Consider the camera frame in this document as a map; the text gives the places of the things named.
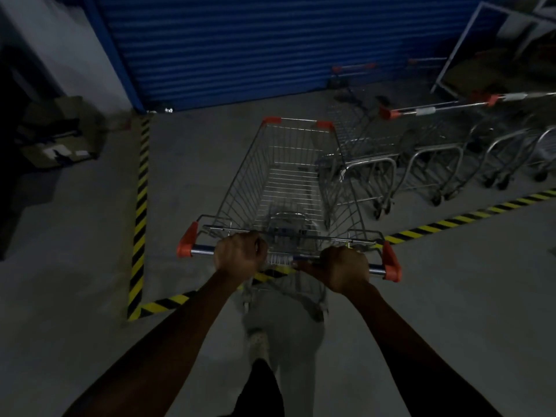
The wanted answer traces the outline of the person's left forearm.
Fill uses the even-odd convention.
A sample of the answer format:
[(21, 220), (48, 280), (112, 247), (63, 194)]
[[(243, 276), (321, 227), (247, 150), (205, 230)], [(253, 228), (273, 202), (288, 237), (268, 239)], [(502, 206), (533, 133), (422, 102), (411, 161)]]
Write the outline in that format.
[(192, 300), (126, 351), (62, 417), (164, 417), (222, 308), (253, 274), (217, 270)]

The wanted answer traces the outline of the blue roller shutter door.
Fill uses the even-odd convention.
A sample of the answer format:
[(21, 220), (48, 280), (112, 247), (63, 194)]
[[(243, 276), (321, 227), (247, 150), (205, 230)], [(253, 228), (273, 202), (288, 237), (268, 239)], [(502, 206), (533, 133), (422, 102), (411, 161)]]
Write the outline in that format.
[(138, 111), (324, 89), (334, 66), (378, 78), (444, 57), (481, 1), (80, 0)]

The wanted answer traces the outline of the brown cardboard box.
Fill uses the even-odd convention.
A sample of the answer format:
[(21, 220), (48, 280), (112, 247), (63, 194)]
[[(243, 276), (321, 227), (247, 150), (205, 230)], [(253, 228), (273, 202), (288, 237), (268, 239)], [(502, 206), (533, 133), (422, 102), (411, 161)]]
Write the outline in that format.
[(31, 102), (14, 135), (22, 155), (40, 170), (97, 160), (104, 139), (98, 111), (80, 96)]

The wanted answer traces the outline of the person's right hand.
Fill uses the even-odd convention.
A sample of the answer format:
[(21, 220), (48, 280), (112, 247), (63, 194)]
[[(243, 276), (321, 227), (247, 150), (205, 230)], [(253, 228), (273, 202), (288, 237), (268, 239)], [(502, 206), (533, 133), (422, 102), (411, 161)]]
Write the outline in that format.
[[(327, 288), (338, 294), (346, 293), (347, 289), (358, 282), (367, 282), (369, 279), (369, 263), (367, 258), (360, 252), (348, 247), (345, 259), (347, 275), (338, 280), (318, 280)], [(298, 261), (294, 261), (292, 266), (298, 270)]]

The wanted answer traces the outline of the yellow black hazard floor tape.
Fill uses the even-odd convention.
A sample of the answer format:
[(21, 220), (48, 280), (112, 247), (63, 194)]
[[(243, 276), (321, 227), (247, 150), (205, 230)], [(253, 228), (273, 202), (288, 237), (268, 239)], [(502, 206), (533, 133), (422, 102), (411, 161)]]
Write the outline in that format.
[(503, 215), (550, 200), (556, 200), (556, 187), (545, 189), (507, 202), (498, 203), (484, 209), (463, 213), (440, 221), (410, 228), (408, 230), (395, 232), (390, 235), (386, 235), (384, 241), (379, 242), (376, 246), (377, 248), (382, 249), (384, 243), (390, 244), (391, 246), (402, 244), (411, 240), (483, 221), (490, 217)]
[(192, 290), (164, 299), (146, 303), (142, 302), (143, 287), (145, 282), (145, 253), (149, 194), (149, 139), (153, 116), (153, 113), (147, 113), (144, 116), (137, 116), (132, 120), (131, 125), (132, 130), (137, 131), (140, 151), (138, 154), (137, 196), (135, 206), (133, 250), (130, 268), (131, 273), (129, 278), (129, 292), (126, 310), (128, 322), (172, 311), (189, 301), (197, 294), (197, 290)]

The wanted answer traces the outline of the person's left hand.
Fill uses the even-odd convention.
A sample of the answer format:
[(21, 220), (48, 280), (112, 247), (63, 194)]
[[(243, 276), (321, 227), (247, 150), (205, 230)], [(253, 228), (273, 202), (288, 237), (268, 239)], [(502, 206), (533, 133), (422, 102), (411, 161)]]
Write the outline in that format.
[(220, 240), (213, 254), (215, 275), (218, 275), (233, 290), (252, 278), (266, 264), (264, 263), (260, 268), (249, 268), (247, 266), (243, 257), (244, 234), (235, 233)]

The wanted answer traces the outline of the steel shopping cart orange corners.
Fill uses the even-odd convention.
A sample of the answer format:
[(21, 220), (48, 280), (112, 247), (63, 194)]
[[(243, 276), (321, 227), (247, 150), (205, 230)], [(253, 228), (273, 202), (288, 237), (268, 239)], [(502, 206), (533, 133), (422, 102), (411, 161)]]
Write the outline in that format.
[(213, 255), (217, 240), (257, 231), (268, 244), (267, 262), (240, 286), (244, 313), (270, 292), (325, 322), (326, 287), (291, 268), (293, 261), (317, 261), (323, 249), (346, 246), (372, 256), (370, 276), (392, 282), (402, 276), (392, 242), (365, 227), (350, 167), (332, 122), (263, 119), (217, 213), (191, 223), (177, 256)]

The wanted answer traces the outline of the person's right forearm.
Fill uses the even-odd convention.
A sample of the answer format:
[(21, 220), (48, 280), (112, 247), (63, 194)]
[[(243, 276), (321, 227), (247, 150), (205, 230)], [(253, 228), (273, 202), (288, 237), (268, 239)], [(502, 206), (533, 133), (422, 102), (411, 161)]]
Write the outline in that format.
[(350, 280), (341, 293), (364, 319), (411, 417), (502, 417), (367, 280)]

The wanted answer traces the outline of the white metal frame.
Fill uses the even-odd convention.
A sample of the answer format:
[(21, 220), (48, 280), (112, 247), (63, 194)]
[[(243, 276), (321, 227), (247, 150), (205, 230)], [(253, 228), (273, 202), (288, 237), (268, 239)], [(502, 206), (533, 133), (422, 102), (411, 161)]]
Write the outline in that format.
[(552, 31), (556, 29), (556, 0), (504, 0), (504, 1), (481, 1), (471, 14), (464, 30), (450, 54), (446, 58), (439, 74), (437, 75), (430, 93), (441, 89), (452, 97), (455, 92), (442, 81), (448, 69), (455, 65), (455, 59), (459, 54), (464, 54), (471, 49), (463, 49), (462, 46), (469, 39), (469, 34), (476, 28), (476, 22), (486, 14), (496, 13), (504, 18), (500, 25), (495, 23), (491, 26), (495, 30), (494, 39), (500, 41), (512, 41), (518, 43), (515, 49), (515, 57), (522, 54), (526, 46), (539, 36), (540, 31)]

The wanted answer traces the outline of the pile of flattened cardboard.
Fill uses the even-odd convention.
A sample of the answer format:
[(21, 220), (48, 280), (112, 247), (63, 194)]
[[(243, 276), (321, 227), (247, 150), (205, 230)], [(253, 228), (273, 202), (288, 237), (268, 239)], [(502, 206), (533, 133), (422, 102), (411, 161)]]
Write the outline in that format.
[(556, 92), (556, 33), (533, 40), (517, 58), (506, 48), (476, 53), (451, 67), (441, 83), (465, 98), (474, 92)]

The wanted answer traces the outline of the person's black trouser leg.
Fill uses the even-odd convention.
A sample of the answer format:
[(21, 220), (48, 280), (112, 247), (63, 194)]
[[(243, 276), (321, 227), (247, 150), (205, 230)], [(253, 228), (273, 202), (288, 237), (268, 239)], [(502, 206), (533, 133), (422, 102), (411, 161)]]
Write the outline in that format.
[(283, 397), (267, 361), (253, 362), (233, 412), (223, 417), (285, 417)]

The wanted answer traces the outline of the person's white shoe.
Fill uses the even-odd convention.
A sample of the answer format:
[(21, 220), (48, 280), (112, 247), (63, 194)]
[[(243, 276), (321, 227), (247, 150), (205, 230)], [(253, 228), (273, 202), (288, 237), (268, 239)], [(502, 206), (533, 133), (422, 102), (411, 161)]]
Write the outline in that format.
[(248, 333), (248, 357), (251, 364), (263, 360), (270, 364), (270, 343), (263, 329), (253, 329)]

